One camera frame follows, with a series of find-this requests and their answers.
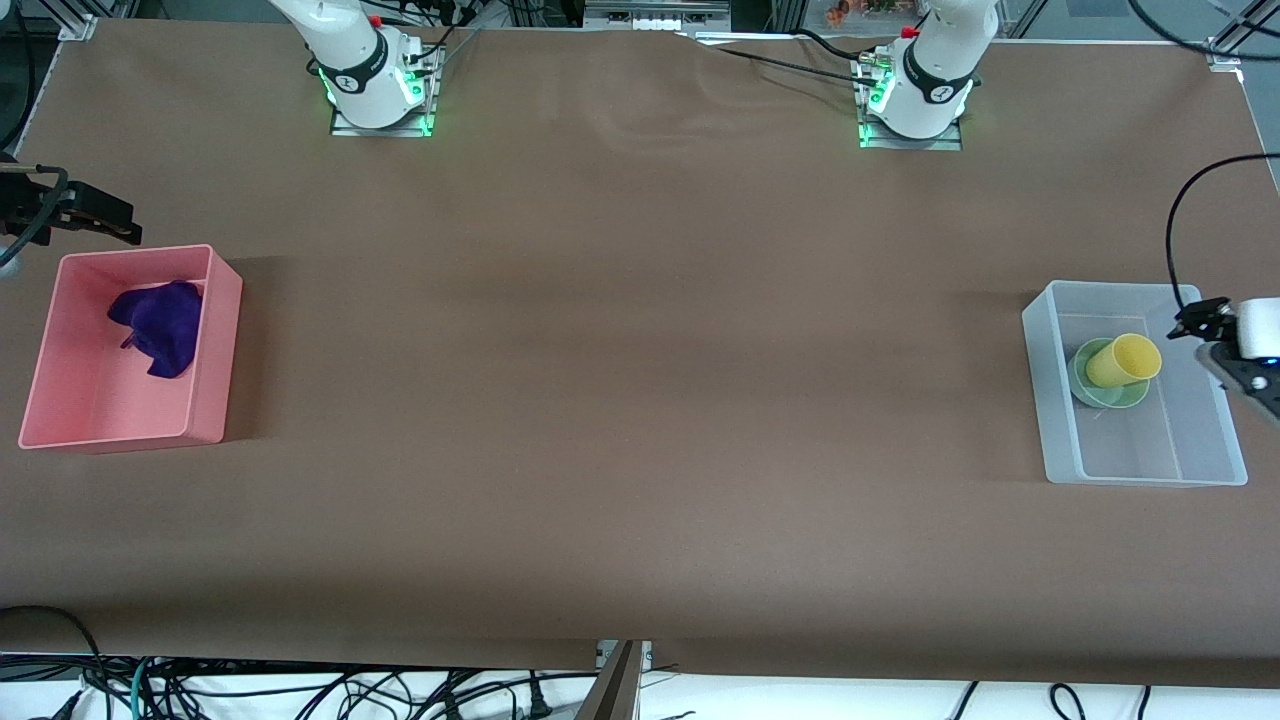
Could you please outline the yellow plastic cup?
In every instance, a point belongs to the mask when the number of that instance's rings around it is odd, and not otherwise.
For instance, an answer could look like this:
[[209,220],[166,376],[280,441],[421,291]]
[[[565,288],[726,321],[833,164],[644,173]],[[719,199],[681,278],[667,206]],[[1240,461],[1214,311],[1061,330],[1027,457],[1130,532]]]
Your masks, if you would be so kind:
[[1112,389],[1156,378],[1164,369],[1164,355],[1149,337],[1125,333],[1097,340],[1083,366],[1092,386]]

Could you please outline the purple cloth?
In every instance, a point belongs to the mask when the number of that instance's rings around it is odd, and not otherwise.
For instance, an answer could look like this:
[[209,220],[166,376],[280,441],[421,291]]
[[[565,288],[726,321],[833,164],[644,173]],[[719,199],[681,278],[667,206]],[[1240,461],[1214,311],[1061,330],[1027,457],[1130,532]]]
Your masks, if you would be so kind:
[[195,360],[202,304],[198,286],[173,281],[120,293],[108,319],[129,329],[122,347],[150,359],[148,375],[175,379]]

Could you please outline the pale green bowl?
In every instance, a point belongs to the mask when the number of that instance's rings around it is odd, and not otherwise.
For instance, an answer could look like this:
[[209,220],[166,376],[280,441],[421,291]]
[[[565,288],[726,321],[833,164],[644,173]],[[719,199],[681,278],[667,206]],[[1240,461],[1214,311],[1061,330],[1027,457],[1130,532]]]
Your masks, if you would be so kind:
[[1152,379],[1108,388],[1092,383],[1087,373],[1088,361],[1112,341],[1114,338],[1089,340],[1068,360],[1068,380],[1071,395],[1085,406],[1101,410],[1126,410],[1140,404],[1149,392]]

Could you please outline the clear plastic bin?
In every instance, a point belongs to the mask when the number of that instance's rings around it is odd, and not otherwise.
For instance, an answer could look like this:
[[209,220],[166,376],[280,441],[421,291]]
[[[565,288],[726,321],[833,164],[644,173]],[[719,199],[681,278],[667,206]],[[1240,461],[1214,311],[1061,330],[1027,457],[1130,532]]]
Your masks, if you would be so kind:
[[[1234,487],[1248,474],[1226,391],[1193,338],[1170,340],[1178,305],[1166,284],[1052,281],[1021,323],[1047,478],[1059,484]],[[1164,357],[1130,407],[1076,395],[1085,354],[1137,333]]]

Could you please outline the pink plastic bin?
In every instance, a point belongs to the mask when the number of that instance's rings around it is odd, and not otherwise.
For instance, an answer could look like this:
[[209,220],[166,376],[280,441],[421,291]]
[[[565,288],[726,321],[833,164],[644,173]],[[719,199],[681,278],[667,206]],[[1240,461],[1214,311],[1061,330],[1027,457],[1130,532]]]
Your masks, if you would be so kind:
[[[200,299],[193,357],[173,378],[150,373],[124,293],[191,287]],[[78,252],[58,264],[18,445],[113,454],[215,445],[224,438],[243,281],[206,243]]]

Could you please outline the aluminium corner profile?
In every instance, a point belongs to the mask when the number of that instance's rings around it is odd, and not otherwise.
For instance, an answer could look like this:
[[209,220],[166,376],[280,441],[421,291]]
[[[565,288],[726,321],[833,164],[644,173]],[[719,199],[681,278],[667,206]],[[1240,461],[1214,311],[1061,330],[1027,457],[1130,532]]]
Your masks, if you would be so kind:
[[83,42],[101,19],[129,19],[140,0],[40,0],[58,24],[60,42]]

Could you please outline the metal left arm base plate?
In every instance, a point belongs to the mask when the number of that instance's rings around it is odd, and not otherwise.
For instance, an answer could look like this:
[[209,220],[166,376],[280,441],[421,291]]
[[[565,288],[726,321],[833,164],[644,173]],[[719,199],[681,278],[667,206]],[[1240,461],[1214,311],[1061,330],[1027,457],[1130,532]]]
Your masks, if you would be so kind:
[[858,138],[864,149],[959,151],[960,117],[975,78],[950,83],[902,76],[897,58],[863,53],[849,63],[854,85]]

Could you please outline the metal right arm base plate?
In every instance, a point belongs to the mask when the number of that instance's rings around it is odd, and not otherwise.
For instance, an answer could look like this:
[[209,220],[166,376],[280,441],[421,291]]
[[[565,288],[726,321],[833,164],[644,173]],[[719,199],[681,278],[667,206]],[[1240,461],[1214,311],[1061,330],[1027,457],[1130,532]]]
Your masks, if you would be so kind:
[[433,135],[445,47],[379,31],[380,47],[348,70],[320,64],[332,105],[330,133],[347,137],[425,138]]

